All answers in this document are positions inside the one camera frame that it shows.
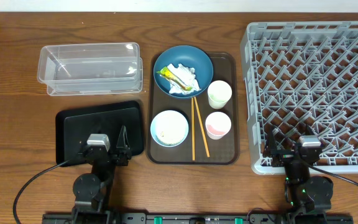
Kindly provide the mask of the white cup pink inside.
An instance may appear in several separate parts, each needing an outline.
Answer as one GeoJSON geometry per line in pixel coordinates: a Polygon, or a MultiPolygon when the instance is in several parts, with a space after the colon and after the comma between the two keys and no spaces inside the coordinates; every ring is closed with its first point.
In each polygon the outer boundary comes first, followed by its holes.
{"type": "Polygon", "coordinates": [[[208,115],[205,121],[207,135],[214,140],[221,139],[231,129],[231,119],[223,112],[214,112],[208,115]]]}

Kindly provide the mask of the white cup green inside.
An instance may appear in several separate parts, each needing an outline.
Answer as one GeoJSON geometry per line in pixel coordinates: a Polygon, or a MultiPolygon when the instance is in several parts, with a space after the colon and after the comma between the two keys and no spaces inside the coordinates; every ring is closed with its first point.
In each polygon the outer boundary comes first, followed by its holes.
{"type": "Polygon", "coordinates": [[[210,107],[218,110],[223,108],[230,100],[232,88],[228,83],[222,80],[216,80],[209,85],[207,95],[210,107]]]}

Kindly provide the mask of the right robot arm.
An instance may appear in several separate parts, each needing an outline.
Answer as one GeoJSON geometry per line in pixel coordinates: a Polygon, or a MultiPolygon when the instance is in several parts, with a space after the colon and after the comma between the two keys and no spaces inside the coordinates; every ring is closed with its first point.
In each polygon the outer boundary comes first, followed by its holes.
{"type": "Polygon", "coordinates": [[[310,175],[319,160],[322,143],[309,126],[306,134],[289,148],[280,149],[272,128],[268,129],[264,157],[272,158],[272,167],[285,169],[285,200],[292,205],[276,217],[275,223],[327,223],[325,211],[331,208],[333,182],[328,177],[310,175]]]}

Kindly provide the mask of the yellow green snack wrapper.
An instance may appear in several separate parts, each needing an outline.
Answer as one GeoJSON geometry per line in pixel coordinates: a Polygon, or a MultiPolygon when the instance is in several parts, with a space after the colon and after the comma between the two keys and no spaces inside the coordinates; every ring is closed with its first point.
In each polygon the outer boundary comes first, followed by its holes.
{"type": "Polygon", "coordinates": [[[179,87],[184,91],[190,91],[193,89],[192,86],[185,84],[178,76],[171,72],[167,67],[163,67],[157,73],[164,79],[168,80],[172,85],[179,87]]]}

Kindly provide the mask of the white napkin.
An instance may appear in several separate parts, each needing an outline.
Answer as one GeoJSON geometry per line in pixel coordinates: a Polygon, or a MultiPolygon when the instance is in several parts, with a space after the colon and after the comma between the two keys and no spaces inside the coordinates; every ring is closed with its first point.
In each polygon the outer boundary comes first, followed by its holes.
{"type": "Polygon", "coordinates": [[[182,95],[189,95],[192,93],[199,92],[201,88],[199,87],[198,81],[196,80],[195,69],[186,67],[182,64],[178,64],[175,67],[172,63],[167,66],[167,68],[175,74],[182,82],[186,85],[191,86],[191,90],[183,90],[177,84],[171,84],[169,94],[182,94],[182,95]]]}

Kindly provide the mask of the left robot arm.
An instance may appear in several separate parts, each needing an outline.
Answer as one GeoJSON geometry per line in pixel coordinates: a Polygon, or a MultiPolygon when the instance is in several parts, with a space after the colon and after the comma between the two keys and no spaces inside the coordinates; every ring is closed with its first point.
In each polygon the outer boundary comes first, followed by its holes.
{"type": "Polygon", "coordinates": [[[132,157],[126,127],[121,127],[114,147],[106,134],[91,134],[78,155],[92,165],[92,170],[80,175],[73,184],[75,205],[71,222],[120,223],[120,214],[108,209],[108,201],[115,168],[127,166],[132,157]]]}

